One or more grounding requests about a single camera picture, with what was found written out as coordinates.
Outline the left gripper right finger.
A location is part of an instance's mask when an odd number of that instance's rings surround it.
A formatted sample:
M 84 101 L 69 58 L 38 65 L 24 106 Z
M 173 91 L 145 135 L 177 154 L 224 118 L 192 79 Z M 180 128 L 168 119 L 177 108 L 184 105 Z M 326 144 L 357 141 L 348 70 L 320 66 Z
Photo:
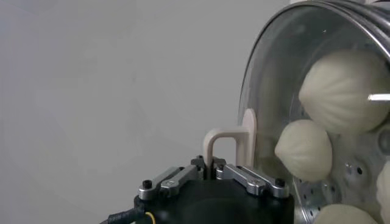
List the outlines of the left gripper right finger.
M 243 191 L 253 197 L 288 198 L 290 195 L 283 179 L 272 178 L 249 166 L 227 164 L 222 158 L 212 159 L 212 179 L 216 188 L 225 194 Z

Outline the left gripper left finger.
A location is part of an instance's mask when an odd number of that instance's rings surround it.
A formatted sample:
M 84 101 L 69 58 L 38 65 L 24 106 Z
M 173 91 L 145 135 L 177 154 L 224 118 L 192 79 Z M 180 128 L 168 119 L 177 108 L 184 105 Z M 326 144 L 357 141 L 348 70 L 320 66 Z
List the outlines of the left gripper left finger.
M 158 195 L 174 197 L 189 181 L 203 180 L 205 172 L 204 158 L 197 155 L 186 167 L 170 167 L 151 180 L 144 180 L 138 189 L 141 200 L 154 200 Z

